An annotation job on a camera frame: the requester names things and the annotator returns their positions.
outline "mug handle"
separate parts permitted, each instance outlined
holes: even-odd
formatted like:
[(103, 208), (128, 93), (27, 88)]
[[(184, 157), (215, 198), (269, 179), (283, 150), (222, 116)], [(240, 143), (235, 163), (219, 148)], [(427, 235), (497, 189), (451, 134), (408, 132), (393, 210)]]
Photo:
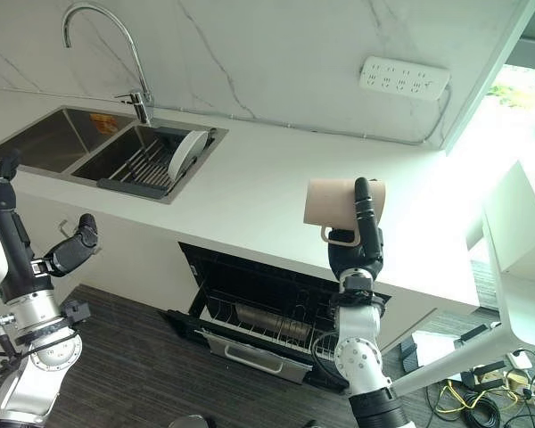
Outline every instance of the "mug handle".
[(342, 245), (343, 247), (356, 247), (360, 244), (360, 233), (358, 232), (358, 229), (355, 230), (355, 236), (351, 243), (329, 239), (327, 237), (326, 230), (327, 226), (321, 226), (321, 239), (323, 239), (326, 243), (332, 243), (333, 245)]

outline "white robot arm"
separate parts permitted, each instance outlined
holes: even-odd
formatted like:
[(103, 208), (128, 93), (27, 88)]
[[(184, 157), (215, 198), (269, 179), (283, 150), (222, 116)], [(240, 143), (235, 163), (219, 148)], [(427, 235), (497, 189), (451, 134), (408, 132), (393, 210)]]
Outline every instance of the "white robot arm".
[[(7, 357), (0, 375), (0, 428), (42, 427), (57, 398), (63, 377), (81, 354), (75, 324), (89, 317), (86, 303), (70, 301), (59, 307), (51, 276), (64, 276), (86, 261), (97, 244), (90, 214), (79, 221), (74, 236), (34, 258), (11, 180), (19, 154), (0, 161), (0, 298), (8, 313), (0, 317), (0, 346)], [(17, 351), (4, 327), (15, 324)]]
[[(335, 299), (334, 351), (337, 370), (349, 382), (346, 390), (358, 426), (415, 428), (383, 374), (383, 358), (376, 346), (384, 301), (375, 295), (375, 279), (383, 268), (383, 239), (366, 179), (355, 181), (355, 211), (361, 243), (346, 247), (329, 243), (329, 264), (340, 283)], [(334, 229), (330, 240), (352, 242), (353, 232)]]

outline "kitchen countertop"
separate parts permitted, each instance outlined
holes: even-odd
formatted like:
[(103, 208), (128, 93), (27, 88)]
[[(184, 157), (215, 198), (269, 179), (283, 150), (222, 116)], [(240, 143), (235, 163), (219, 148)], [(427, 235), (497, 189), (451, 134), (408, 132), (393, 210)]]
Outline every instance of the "kitchen countertop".
[[(120, 103), (0, 91), (0, 141), (62, 106), (131, 113)], [(280, 268), (333, 279), (325, 244), (302, 223), (307, 183), (386, 182), (379, 290), (406, 289), (469, 313), (478, 306), (443, 152), (229, 119), (155, 110), (155, 118), (228, 129), (170, 205), (21, 171), (17, 192), (167, 229), (178, 239)]]

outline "marble backsplash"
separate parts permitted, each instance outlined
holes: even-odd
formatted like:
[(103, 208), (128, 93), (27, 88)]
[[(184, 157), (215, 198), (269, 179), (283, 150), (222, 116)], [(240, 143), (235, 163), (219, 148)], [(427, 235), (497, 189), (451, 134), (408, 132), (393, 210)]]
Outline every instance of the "marble backsplash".
[[(428, 146), (455, 132), (526, 0), (102, 0), (136, 41), (156, 104), (420, 140), (438, 102), (363, 90), (368, 55), (447, 68)], [(0, 87), (112, 98), (139, 87), (128, 46), (69, 0), (0, 0)]]

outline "faucet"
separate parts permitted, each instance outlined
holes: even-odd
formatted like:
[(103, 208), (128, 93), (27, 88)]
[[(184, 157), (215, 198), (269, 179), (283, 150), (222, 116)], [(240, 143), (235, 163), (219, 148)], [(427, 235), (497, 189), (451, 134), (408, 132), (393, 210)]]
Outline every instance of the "faucet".
[(96, 11), (102, 15), (105, 15), (107, 18), (113, 21), (115, 25), (120, 29), (121, 33), (123, 33), (123, 36), (127, 40), (128, 46), (131, 49), (131, 54), (133, 55), (133, 59), (135, 60), (136, 71), (139, 76), (141, 89), (132, 89), (126, 94), (116, 95), (115, 98), (129, 97), (129, 101), (121, 101), (121, 102), (133, 105), (133, 107), (135, 107), (136, 116), (139, 118), (141, 123), (144, 123), (145, 125), (151, 125), (152, 107), (154, 106), (154, 100), (152, 98), (151, 90), (149, 89), (146, 83), (146, 78), (144, 78), (144, 71), (143, 71), (143, 67), (141, 66), (141, 62), (139, 60), (139, 55), (136, 50), (135, 42), (133, 41), (133, 38), (129, 34), (127, 27), (125, 27), (123, 22), (121, 22), (120, 19), (117, 18), (117, 16), (115, 16), (113, 12), (101, 6), (100, 4), (93, 3), (93, 2), (77, 2), (77, 3), (70, 5), (70, 7), (68, 7), (65, 13), (63, 14), (63, 20), (62, 20), (63, 44), (65, 45), (65, 47), (71, 47), (70, 21), (73, 15), (77, 11), (81, 11), (81, 10)]

